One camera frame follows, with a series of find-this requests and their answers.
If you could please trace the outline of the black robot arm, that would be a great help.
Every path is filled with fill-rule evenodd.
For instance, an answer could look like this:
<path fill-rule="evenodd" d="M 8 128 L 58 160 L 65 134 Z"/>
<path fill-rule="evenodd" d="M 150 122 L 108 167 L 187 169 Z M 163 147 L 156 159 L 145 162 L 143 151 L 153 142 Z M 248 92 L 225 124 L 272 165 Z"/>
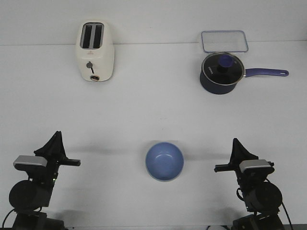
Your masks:
<path fill-rule="evenodd" d="M 20 155 L 13 162 L 15 169 L 26 172 L 28 178 L 16 183 L 9 193 L 9 203 L 16 213 L 13 230 L 64 230 L 64 222 L 48 218 L 42 208 L 48 207 L 59 167 L 80 166 L 81 161 L 66 156 L 62 133 L 51 139 L 33 156 Z"/>
<path fill-rule="evenodd" d="M 234 171 L 239 188 L 237 197 L 244 202 L 250 215 L 233 220 L 233 230 L 283 230 L 278 213 L 284 207 L 280 189 L 267 177 L 274 172 L 274 163 L 250 153 L 237 139 L 233 139 L 228 164 L 215 165 L 214 171 Z"/>

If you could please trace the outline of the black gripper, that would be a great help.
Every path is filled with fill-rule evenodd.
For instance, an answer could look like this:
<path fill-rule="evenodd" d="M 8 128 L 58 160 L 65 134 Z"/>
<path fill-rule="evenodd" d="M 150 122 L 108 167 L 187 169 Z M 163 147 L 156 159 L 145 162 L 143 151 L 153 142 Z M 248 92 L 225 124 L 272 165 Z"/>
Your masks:
<path fill-rule="evenodd" d="M 30 165 L 26 169 L 28 177 L 36 185 L 44 189 L 53 189 L 55 181 L 58 178 L 59 167 L 80 166 L 81 160 L 69 159 L 66 156 L 62 132 L 56 131 L 51 139 L 41 148 L 34 151 L 35 156 L 47 159 L 46 164 Z"/>
<path fill-rule="evenodd" d="M 214 171 L 216 173 L 234 171 L 239 187 L 243 192 L 246 192 L 264 182 L 267 176 L 275 170 L 274 162 L 268 161 L 271 165 L 269 168 L 250 169 L 244 173 L 240 171 L 239 165 L 242 161 L 258 159 L 258 156 L 251 154 L 237 138 L 234 138 L 230 162 L 228 164 L 215 165 Z"/>

